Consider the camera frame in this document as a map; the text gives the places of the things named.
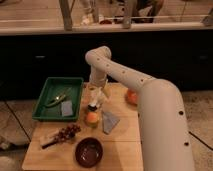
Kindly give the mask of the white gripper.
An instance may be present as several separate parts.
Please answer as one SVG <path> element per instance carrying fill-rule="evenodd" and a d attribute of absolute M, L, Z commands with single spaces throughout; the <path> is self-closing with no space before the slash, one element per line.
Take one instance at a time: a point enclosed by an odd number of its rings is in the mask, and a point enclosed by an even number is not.
<path fill-rule="evenodd" d="M 101 106 L 110 97 L 107 78 L 89 78 L 90 106 Z"/>

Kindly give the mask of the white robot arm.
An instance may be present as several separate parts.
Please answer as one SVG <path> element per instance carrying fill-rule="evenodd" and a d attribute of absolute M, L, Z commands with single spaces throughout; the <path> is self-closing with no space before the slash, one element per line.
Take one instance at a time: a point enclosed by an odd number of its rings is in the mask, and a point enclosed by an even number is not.
<path fill-rule="evenodd" d="M 85 54 L 91 66 L 89 82 L 103 87 L 112 77 L 136 92 L 144 171 L 195 171 L 180 90 L 168 80 L 121 65 L 111 57 L 107 46 Z"/>

